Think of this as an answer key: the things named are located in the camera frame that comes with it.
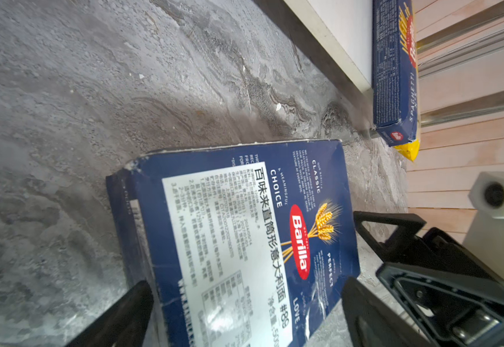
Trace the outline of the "wide blue Barilla pasta box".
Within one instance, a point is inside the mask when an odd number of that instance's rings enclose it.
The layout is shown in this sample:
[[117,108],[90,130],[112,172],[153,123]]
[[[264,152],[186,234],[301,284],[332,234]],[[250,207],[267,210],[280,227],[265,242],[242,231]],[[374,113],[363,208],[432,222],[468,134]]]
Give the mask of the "wide blue Barilla pasta box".
[[360,274],[339,140],[158,150],[105,185],[146,346],[304,346]]

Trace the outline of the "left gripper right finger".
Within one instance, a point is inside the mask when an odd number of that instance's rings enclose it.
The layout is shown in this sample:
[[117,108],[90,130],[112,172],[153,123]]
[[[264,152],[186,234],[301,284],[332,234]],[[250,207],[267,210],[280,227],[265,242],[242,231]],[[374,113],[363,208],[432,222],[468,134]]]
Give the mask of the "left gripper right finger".
[[346,280],[341,304],[354,346],[432,346],[356,278]]

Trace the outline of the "yellow Pastatime spaghetti pack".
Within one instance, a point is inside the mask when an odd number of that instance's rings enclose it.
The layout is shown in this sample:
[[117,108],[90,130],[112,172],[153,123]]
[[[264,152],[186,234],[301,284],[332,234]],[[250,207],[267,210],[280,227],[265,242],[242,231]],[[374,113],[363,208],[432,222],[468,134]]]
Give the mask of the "yellow Pastatime spaghetti pack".
[[394,149],[406,159],[415,162],[420,151],[420,138],[410,143],[394,146]]

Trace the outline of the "narrow blue Barilla spaghetti box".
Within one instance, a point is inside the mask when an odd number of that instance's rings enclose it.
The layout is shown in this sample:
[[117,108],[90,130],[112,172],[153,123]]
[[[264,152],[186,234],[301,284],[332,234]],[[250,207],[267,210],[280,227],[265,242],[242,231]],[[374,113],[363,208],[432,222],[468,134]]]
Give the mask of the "narrow blue Barilla spaghetti box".
[[373,3],[373,124],[391,147],[418,131],[418,60],[411,1]]

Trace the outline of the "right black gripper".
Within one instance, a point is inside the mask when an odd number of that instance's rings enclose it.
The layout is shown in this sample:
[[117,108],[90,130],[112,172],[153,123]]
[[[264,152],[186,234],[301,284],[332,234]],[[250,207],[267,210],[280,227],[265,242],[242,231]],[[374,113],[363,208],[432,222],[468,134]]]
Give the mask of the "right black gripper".
[[[504,280],[450,235],[413,213],[353,212],[357,233],[383,261],[376,275],[428,340],[504,346]],[[364,222],[394,226],[377,241]]]

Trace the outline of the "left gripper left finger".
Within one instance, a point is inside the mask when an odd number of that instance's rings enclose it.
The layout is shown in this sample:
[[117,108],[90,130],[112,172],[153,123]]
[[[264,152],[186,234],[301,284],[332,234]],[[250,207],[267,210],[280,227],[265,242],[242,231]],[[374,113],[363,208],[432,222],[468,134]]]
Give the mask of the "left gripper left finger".
[[69,346],[142,346],[154,303],[152,289],[139,281]]

